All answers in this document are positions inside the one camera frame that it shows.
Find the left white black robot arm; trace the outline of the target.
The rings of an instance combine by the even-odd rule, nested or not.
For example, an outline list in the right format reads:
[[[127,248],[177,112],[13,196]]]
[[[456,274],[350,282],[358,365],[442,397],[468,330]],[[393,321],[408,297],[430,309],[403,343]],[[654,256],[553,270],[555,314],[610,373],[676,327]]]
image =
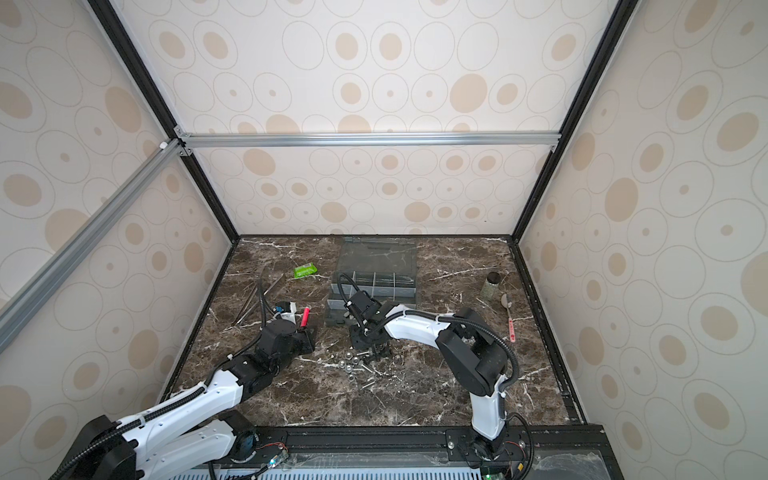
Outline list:
[[[247,440],[248,422],[218,414],[270,386],[291,362],[315,349],[308,320],[262,312],[257,336],[228,355],[205,380],[116,421],[99,416],[76,436],[55,479],[167,479],[218,460]]]

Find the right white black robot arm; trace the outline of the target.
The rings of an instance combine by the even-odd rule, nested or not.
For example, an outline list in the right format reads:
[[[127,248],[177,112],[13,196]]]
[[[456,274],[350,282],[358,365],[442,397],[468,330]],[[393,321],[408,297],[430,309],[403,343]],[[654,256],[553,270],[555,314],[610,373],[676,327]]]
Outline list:
[[[515,446],[524,460],[534,454],[530,440],[507,438],[506,390],[519,379],[516,354],[482,317],[470,308],[436,314],[391,301],[381,303],[345,273],[337,277],[337,289],[347,315],[354,349],[375,359],[390,353],[392,340],[407,340],[432,347],[442,355],[458,384],[469,392],[473,433],[450,445],[470,461],[486,464],[507,455]]]

